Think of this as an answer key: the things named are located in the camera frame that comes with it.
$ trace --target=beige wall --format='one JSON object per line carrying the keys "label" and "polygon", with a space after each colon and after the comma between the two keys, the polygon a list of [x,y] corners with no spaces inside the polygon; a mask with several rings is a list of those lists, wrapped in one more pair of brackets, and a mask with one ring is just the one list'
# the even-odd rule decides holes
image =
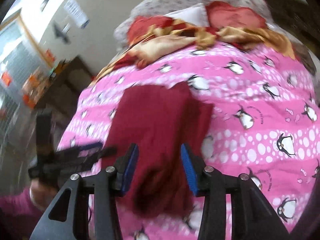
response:
{"label": "beige wall", "polygon": [[[76,0],[90,19],[85,29],[77,28],[67,15],[63,8],[66,1],[59,7],[44,31],[40,46],[44,50],[51,49],[57,60],[72,59],[81,55],[92,72],[98,73],[116,55],[114,29],[129,16],[131,9],[143,0]],[[53,21],[62,28],[67,23],[71,24],[68,32],[70,45],[54,38]]]}

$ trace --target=bedsheet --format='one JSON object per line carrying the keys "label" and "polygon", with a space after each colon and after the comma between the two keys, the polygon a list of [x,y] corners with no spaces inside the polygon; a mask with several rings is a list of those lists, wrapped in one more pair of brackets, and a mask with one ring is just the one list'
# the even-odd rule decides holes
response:
{"label": "bedsheet", "polygon": [[[263,44],[250,53],[223,42],[208,50],[190,46],[140,71],[128,66],[111,72],[81,93],[59,148],[105,142],[125,88],[181,81],[215,105],[201,149],[207,165],[228,175],[247,173],[291,231],[320,170],[319,109],[304,66]],[[84,175],[99,170],[97,163]],[[195,198],[185,221],[165,214],[146,220],[118,205],[124,239],[196,239],[203,203]],[[231,222],[227,199],[226,239]]]}

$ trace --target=upholstered headboard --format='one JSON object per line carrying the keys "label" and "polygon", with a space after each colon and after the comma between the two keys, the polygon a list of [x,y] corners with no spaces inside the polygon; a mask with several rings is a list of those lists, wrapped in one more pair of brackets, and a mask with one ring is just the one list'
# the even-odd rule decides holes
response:
{"label": "upholstered headboard", "polygon": [[132,9],[130,17],[122,22],[114,31],[114,38],[117,42],[117,51],[120,52],[127,47],[127,31],[134,18],[138,15],[154,16],[164,15],[169,12],[188,8],[197,3],[209,4],[212,1],[225,1],[233,6],[250,7],[268,23],[273,23],[270,11],[264,0],[144,0]]}

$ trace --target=pillow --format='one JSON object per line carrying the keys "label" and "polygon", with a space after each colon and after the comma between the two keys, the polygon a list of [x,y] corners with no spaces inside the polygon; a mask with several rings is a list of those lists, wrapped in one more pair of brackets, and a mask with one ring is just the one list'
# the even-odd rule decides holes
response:
{"label": "pillow", "polygon": [[205,8],[211,27],[267,28],[266,20],[248,7],[233,7],[226,2],[214,1]]}
{"label": "pillow", "polygon": [[172,18],[162,15],[153,17],[137,16],[127,32],[128,43],[132,45],[141,41],[152,25],[155,25],[156,28],[165,28],[170,26],[171,23]]}
{"label": "pillow", "polygon": [[207,11],[203,3],[198,3],[189,8],[165,14],[173,19],[181,19],[199,27],[209,27]]}

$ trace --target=silver bolt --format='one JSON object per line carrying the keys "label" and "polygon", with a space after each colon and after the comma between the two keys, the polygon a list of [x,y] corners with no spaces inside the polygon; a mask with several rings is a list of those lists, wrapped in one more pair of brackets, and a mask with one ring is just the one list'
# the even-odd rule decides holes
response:
{"label": "silver bolt", "polygon": [[214,168],[212,166],[205,166],[204,167],[204,171],[206,172],[213,172],[214,171]]}
{"label": "silver bolt", "polygon": [[114,171],[115,171],[114,166],[109,166],[106,168],[106,172],[114,172]]}
{"label": "silver bolt", "polygon": [[249,179],[249,176],[248,176],[248,174],[242,173],[242,174],[240,175],[240,179],[242,179],[242,180],[248,180],[248,179]]}
{"label": "silver bolt", "polygon": [[70,177],[70,179],[71,179],[71,180],[77,180],[77,179],[79,179],[79,174],[76,174],[76,173],[75,173],[75,174],[72,174],[71,177]]}

